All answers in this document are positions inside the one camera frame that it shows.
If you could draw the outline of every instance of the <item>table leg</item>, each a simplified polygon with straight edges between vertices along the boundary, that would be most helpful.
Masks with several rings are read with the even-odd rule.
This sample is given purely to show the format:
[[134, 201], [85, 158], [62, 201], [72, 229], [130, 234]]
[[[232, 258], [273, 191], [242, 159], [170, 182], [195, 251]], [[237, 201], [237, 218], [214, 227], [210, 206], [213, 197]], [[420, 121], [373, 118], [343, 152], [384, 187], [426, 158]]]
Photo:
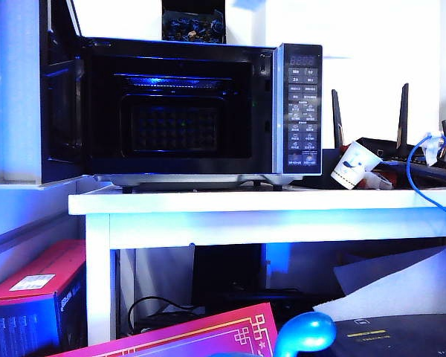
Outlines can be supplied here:
[[88, 345], [116, 338], [115, 261], [109, 243], [109, 215], [86, 216]]

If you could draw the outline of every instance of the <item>blue light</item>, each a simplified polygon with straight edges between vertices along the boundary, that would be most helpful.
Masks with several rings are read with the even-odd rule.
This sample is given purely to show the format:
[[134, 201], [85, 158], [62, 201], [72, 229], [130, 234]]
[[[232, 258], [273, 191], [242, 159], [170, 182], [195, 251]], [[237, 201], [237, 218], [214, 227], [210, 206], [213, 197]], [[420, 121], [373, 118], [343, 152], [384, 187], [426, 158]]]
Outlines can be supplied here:
[[66, 73], [66, 72], [69, 72], [69, 68], [60, 69], [58, 71], [48, 73], [45, 76], [46, 77], [57, 77], [57, 76], [59, 76], [59, 75], [61, 75], [63, 73]]
[[144, 76], [136, 74], [116, 74], [125, 76], [133, 86], [145, 87], [170, 87], [170, 88], [191, 88], [191, 89], [217, 89], [226, 78], [200, 78], [200, 77], [164, 77], [164, 76]]
[[236, 0], [233, 4], [234, 7], [240, 7], [245, 10], [255, 11], [259, 6], [266, 3], [265, 0]]
[[292, 243], [268, 243], [266, 244], [266, 260], [271, 262], [271, 273], [289, 272]]

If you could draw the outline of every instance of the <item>black cable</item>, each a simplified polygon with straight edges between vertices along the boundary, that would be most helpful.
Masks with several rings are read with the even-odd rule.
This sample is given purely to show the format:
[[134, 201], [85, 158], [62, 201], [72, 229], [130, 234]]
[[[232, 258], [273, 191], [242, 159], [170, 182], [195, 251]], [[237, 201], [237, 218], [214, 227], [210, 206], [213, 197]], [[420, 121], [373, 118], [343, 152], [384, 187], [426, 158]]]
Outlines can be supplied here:
[[165, 297], [160, 297], [160, 296], [145, 296], [145, 297], [141, 297], [140, 299], [136, 300], [131, 305], [131, 307], [129, 307], [129, 311], [127, 312], [127, 324], [129, 325], [129, 329], [130, 329], [132, 334], [134, 334], [134, 327], [132, 326], [132, 321], [131, 321], [131, 312], [132, 312], [132, 310], [134, 309], [134, 307], [138, 303], [140, 303], [142, 301], [145, 301], [145, 300], [151, 300], [151, 299], [165, 301], [166, 303], [168, 303], [170, 305], [173, 305], [175, 307], [178, 307], [179, 309], [182, 309], [182, 310], [190, 310], [191, 311], [191, 310], [194, 310], [196, 308], [196, 306], [191, 306], [191, 307], [180, 306], [177, 303], [174, 303], [173, 301], [170, 301], [170, 300], [166, 299]]

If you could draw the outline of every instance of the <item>box label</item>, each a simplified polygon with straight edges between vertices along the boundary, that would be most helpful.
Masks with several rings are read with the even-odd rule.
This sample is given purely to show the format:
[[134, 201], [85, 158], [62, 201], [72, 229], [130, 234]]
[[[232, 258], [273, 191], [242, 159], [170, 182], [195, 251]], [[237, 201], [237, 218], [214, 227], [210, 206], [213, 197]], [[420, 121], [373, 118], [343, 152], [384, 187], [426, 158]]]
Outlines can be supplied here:
[[10, 291], [41, 289], [54, 277], [54, 275], [55, 274], [28, 275], [12, 286]]

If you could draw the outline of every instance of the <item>cardboard box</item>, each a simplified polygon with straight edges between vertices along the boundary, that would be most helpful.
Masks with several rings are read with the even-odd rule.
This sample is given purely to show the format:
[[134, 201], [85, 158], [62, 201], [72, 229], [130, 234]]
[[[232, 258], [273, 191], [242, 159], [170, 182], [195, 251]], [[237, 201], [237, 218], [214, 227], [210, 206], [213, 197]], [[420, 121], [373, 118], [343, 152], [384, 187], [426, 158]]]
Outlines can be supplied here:
[[0, 284], [0, 357], [87, 345], [85, 242], [67, 239]]
[[224, 312], [55, 357], [192, 356], [214, 353], [273, 355], [277, 330], [269, 303]]

